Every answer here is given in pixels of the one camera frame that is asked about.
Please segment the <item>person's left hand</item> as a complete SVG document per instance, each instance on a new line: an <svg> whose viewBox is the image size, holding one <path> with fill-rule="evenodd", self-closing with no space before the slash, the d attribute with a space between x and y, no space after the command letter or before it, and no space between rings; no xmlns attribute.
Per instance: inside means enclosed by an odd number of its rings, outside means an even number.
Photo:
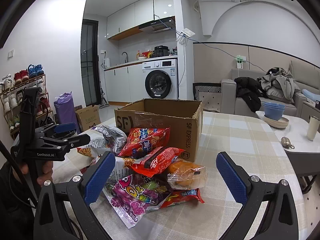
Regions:
<svg viewBox="0 0 320 240"><path fill-rule="evenodd" d="M24 176L26 176L29 173L29 168L27 164L21 164L20 171ZM53 162L47 161L42 165L42 174L39 175L37 178L37 183L40 186L44 185L44 182L47 180L52 180L52 174L53 174Z"/></svg>

